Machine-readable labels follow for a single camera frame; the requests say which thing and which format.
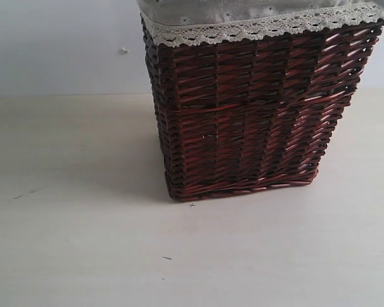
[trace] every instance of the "woven rattan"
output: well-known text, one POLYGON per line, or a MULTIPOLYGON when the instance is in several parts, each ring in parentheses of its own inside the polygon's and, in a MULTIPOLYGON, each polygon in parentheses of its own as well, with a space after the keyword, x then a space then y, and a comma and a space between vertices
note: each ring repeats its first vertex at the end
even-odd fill
POLYGON ((170 196, 311 183, 383 25, 176 48, 144 25, 170 196))

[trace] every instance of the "white lace edging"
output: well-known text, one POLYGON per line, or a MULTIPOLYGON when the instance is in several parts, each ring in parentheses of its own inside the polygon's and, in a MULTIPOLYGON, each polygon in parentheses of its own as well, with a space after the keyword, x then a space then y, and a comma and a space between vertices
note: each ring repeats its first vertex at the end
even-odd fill
POLYGON ((222 24, 191 26, 165 26, 151 21, 141 12, 154 43, 169 47, 201 43, 216 44, 223 41, 239 42, 244 39, 262 40, 265 36, 284 33, 299 34, 306 30, 338 29, 343 25, 359 25, 361 22, 377 22, 384 19, 384 9, 376 3, 352 4, 334 8, 320 8, 260 19, 240 20, 222 24))

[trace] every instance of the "white table surface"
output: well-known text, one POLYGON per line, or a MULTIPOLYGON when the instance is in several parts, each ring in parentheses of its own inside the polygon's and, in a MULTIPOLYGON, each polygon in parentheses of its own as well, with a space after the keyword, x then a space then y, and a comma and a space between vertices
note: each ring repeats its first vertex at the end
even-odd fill
POLYGON ((0 307, 384 307, 384 90, 312 185, 194 205, 149 95, 0 98, 0 307))

